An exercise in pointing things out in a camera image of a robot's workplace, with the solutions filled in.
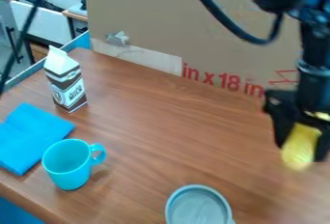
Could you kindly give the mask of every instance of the yellow object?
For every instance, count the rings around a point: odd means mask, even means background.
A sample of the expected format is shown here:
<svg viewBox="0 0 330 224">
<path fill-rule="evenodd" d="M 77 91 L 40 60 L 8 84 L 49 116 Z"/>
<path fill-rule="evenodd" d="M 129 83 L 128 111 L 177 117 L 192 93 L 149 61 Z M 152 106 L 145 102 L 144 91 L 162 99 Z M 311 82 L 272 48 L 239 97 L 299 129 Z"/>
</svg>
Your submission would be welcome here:
<svg viewBox="0 0 330 224">
<path fill-rule="evenodd" d="M 281 149 L 281 158 L 294 170 L 304 170 L 315 158 L 316 143 L 322 132 L 315 127 L 296 123 Z"/>
<path fill-rule="evenodd" d="M 324 121 L 330 121 L 330 115 L 328 113 L 324 113 L 324 112 L 312 113 L 308 111 L 306 111 L 305 113 L 311 117 L 315 117 Z"/>
</svg>

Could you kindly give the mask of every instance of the blue cup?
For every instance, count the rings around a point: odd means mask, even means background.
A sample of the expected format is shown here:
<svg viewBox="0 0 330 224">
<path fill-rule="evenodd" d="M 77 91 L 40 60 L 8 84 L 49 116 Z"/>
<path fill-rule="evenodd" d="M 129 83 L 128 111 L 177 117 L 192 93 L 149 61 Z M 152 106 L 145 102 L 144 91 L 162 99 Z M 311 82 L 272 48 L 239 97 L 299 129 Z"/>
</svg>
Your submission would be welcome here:
<svg viewBox="0 0 330 224">
<path fill-rule="evenodd" d="M 85 184 L 92 167 L 102 163 L 105 157 L 106 152 L 98 143 L 89 145 L 79 139 L 66 139 L 50 146 L 41 164 L 59 188 L 73 190 Z"/>
</svg>

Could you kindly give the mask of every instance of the cardboard box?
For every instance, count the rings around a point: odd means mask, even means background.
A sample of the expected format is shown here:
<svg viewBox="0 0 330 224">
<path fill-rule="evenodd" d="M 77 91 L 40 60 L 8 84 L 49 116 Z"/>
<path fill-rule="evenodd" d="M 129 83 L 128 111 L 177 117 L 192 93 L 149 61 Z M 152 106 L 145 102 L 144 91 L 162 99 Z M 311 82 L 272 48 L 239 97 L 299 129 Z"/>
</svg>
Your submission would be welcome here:
<svg viewBox="0 0 330 224">
<path fill-rule="evenodd" d="M 250 0 L 215 1 L 248 32 L 267 37 L 272 14 Z M 134 46 L 182 58 L 184 77 L 259 97 L 264 88 L 296 83 L 300 38 L 289 17 L 279 40 L 258 46 L 232 35 L 198 0 L 88 0 L 88 11 L 94 43 L 124 31 Z"/>
</svg>

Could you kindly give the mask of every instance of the black wire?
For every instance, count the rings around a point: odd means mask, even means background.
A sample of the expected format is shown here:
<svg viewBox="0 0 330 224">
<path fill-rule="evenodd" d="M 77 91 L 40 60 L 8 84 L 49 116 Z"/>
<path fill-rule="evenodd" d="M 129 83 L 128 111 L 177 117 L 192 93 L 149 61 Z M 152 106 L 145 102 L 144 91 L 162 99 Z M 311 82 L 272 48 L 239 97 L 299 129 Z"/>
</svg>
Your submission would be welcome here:
<svg viewBox="0 0 330 224">
<path fill-rule="evenodd" d="M 283 20 L 283 14 L 277 14 L 274 21 L 273 27 L 267 39 L 256 38 L 244 30 L 242 30 L 238 25 L 236 25 L 229 17 L 224 14 L 220 8 L 213 2 L 213 0 L 200 0 L 207 10 L 228 30 L 239 38 L 254 44 L 265 45 L 273 42 L 279 35 L 281 29 L 281 23 Z"/>
<path fill-rule="evenodd" d="M 38 6 L 40 5 L 42 0 L 36 0 L 31 12 L 29 13 L 29 15 L 27 16 L 26 20 L 25 20 L 25 23 L 23 25 L 23 29 L 20 33 L 20 36 L 15 44 L 15 47 L 17 48 L 17 51 L 20 51 L 20 49 L 22 48 L 22 45 L 24 45 L 24 40 L 25 40 L 25 36 L 27 35 L 29 29 L 30 29 L 30 26 L 31 26 L 31 23 L 37 13 L 37 10 L 38 10 Z M 12 55 L 10 56 L 9 60 L 7 61 L 6 65 L 5 65 L 5 69 L 1 75 L 1 81 L 0 81 L 0 97 L 4 91 L 4 88 L 5 88 L 5 84 L 6 84 L 6 81 L 9 77 L 9 74 L 11 73 L 11 70 L 13 68 L 13 65 L 14 65 L 14 53 L 12 53 Z"/>
</svg>

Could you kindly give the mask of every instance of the blue cloth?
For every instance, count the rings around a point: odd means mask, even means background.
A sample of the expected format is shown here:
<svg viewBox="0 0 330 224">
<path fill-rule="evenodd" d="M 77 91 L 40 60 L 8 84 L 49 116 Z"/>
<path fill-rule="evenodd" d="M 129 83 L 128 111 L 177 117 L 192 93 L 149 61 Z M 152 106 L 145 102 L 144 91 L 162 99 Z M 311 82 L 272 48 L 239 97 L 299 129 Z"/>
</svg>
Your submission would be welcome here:
<svg viewBox="0 0 330 224">
<path fill-rule="evenodd" d="M 0 124 L 0 167 L 22 176 L 73 128 L 68 121 L 21 103 Z"/>
</svg>

